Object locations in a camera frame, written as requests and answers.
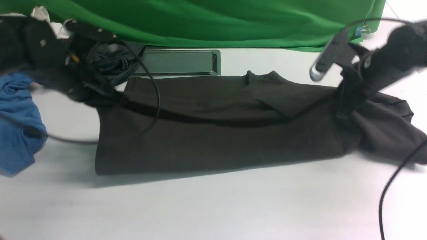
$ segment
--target green backdrop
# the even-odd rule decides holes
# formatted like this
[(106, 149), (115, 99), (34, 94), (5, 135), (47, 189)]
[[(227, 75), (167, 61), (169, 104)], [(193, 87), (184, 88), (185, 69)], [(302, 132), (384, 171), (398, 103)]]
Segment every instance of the green backdrop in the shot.
[[(45, 6), (129, 40), (168, 47), (318, 50), (346, 24), (380, 17), (386, 0), (1, 0), (0, 12)], [(378, 23), (370, 23), (375, 31)]]

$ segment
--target folded shirt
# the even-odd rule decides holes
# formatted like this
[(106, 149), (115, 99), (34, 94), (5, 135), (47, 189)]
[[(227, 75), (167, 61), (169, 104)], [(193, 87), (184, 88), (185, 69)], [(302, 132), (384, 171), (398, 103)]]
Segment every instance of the folded shirt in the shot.
[[(402, 161), (427, 137), (404, 100), (377, 93), (349, 116), (334, 113), (336, 88), (257, 76), (160, 79), (157, 125), (150, 79), (132, 78), (125, 93), (142, 114), (97, 106), (99, 175), (238, 170), (337, 158), (354, 150)], [(427, 164), (427, 148), (412, 160)]]
[(0, 77), (0, 170), (14, 175), (35, 162), (46, 142), (46, 127), (27, 90), (32, 78), (23, 73)]

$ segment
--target white surface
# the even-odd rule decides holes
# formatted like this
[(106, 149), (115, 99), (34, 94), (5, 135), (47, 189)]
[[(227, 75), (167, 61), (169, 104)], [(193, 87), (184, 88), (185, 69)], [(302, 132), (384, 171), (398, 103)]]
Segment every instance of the white surface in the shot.
[[(392, 11), (386, 7), (384, 14), (390, 17)], [(393, 26), (382, 23), (364, 44), (378, 47)], [(291, 81), (312, 84), (308, 69), (317, 54), (226, 49), (221, 57), (223, 75), (275, 70)], [(337, 86), (338, 73), (335, 69), (320, 84)], [(426, 79), (426, 73), (416, 74), (385, 90), (408, 100), (414, 125), (425, 131)], [(97, 137), (94, 109), (55, 92), (36, 95), (34, 101), (49, 132)], [(98, 177), (95, 150), (48, 140), (34, 165), (14, 178), (0, 176), (0, 234), (7, 240), (375, 240), (380, 239), (378, 200), (395, 170), (390, 163), (353, 153), (180, 179)], [(427, 239), (426, 171), (404, 169), (391, 186), (384, 203), (387, 240)]]

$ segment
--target black cable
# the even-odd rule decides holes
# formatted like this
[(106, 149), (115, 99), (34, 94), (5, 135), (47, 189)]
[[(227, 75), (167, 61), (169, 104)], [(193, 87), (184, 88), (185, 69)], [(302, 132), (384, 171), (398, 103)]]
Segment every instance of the black cable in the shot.
[(29, 133), (31, 133), (32, 135), (40, 135), (41, 134), (41, 135), (43, 135), (43, 136), (45, 136), (47, 138), (51, 138), (51, 139), (58, 140), (58, 141), (61, 141), (61, 142), (66, 142), (66, 143), (76, 143), (76, 144), (84, 144), (84, 145), (98, 144), (98, 140), (74, 140), (74, 139), (69, 139), (69, 138), (58, 137), (58, 136), (55, 136), (55, 135), (52, 135), (52, 134), (48, 134), (48, 133), (45, 133), (45, 132), (40, 132), (38, 129), (34, 128), (31, 125), (27, 125), (25, 123), (22, 123), (22, 122), (20, 122), (18, 120), (15, 120), (15, 119), (10, 118), (8, 116), (5, 116), (3, 114), (0, 114), (0, 117), (2, 117), (4, 119), (6, 119), (6, 120), (8, 120), (8, 121), (10, 121), (12, 123), (14, 123), (17, 126), (20, 126), (22, 128), (26, 128), (26, 131), (29, 132)]
[(427, 140), (424, 140), (418, 147), (412, 151), (411, 154), (409, 154), (405, 160), (402, 161), (402, 163), (399, 165), (399, 167), (396, 169), (396, 171), (393, 173), (393, 175), (390, 177), (390, 179), (387, 181), (387, 184), (385, 185), (383, 192), (381, 193), (380, 198), (380, 205), (378, 207), (378, 220), (380, 222), (380, 234), (381, 234), (381, 240), (385, 240), (384, 237), (384, 229), (383, 229), (383, 202), (384, 197), (386, 196), (387, 190), (389, 189), (390, 185), (392, 184), (393, 180), (396, 178), (398, 173), (402, 170), (402, 168), (412, 159), (412, 157), (418, 153), (418, 151), (423, 148), (427, 144)]
[(161, 110), (161, 101), (160, 101), (160, 90), (159, 90), (159, 86), (157, 85), (156, 80), (153, 78), (153, 76), (151, 75), (151, 73), (148, 71), (147, 67), (144, 65), (144, 63), (142, 62), (141, 58), (139, 58), (136, 53), (134, 53), (131, 48), (129, 47), (129, 45), (125, 42), (125, 41), (117, 41), (118, 44), (122, 44), (123, 46), (125, 46), (129, 52), (132, 54), (132, 56), (138, 61), (139, 65), (144, 69), (144, 71), (147, 73), (147, 76), (150, 78), (151, 83), (153, 84), (155, 90), (156, 90), (156, 97), (157, 97), (157, 112), (156, 115), (153, 119), (153, 121), (151, 122), (151, 124), (145, 128), (142, 132), (138, 133), (138, 135), (144, 135), (147, 132), (149, 132), (151, 129), (154, 128), (154, 125), (156, 125), (158, 119), (159, 119), (159, 115), (160, 115), (160, 110)]

